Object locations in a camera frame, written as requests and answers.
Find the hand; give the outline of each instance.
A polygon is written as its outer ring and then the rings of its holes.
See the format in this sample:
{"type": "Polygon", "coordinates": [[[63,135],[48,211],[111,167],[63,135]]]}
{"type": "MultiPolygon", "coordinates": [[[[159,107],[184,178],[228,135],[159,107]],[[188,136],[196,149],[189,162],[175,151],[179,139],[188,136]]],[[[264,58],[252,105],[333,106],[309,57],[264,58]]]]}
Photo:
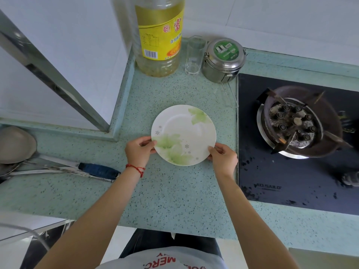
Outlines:
{"type": "Polygon", "coordinates": [[[217,179],[223,177],[233,178],[233,172],[238,163],[236,152],[219,142],[216,142],[215,147],[209,146],[208,151],[211,154],[207,159],[213,161],[213,169],[217,179]]]}
{"type": "Polygon", "coordinates": [[[157,141],[151,141],[151,136],[140,137],[127,143],[125,153],[128,164],[136,167],[146,167],[150,154],[156,153],[154,149],[157,141]]]}

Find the pot lid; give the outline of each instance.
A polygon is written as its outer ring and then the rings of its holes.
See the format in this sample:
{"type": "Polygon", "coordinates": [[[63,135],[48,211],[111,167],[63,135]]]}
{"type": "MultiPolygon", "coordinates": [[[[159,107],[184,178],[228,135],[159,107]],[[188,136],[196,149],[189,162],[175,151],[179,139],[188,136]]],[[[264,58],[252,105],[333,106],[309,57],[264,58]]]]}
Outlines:
{"type": "Polygon", "coordinates": [[[205,54],[206,61],[220,71],[232,71],[241,68],[246,55],[242,45],[229,38],[211,41],[205,54]]]}

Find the jeans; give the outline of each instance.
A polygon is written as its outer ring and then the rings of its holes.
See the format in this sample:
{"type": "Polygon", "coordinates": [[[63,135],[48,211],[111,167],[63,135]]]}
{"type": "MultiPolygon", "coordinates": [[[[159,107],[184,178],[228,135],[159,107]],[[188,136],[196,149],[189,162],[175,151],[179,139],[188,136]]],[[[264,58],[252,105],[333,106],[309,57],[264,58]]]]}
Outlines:
{"type": "Polygon", "coordinates": [[[165,248],[170,246],[193,248],[222,258],[215,238],[177,233],[173,239],[170,232],[146,230],[141,228],[136,229],[119,258],[124,258],[133,253],[148,249],[165,248]]]}

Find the t-shirt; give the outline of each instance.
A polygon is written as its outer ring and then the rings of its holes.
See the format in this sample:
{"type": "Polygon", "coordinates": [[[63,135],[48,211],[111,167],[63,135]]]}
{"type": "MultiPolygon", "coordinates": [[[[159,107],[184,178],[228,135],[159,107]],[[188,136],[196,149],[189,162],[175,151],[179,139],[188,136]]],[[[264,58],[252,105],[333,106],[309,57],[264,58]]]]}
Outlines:
{"type": "Polygon", "coordinates": [[[182,246],[149,249],[101,264],[97,269],[227,269],[222,258],[182,246]]]}

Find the drinking glass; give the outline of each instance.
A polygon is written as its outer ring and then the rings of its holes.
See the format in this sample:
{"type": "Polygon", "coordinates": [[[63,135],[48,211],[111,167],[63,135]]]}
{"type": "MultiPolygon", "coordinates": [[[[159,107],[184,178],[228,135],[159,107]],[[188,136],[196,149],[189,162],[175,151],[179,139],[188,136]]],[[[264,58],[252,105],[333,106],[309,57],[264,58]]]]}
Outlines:
{"type": "Polygon", "coordinates": [[[192,36],[187,42],[185,72],[188,75],[199,73],[206,50],[207,41],[201,36],[192,36]]]}

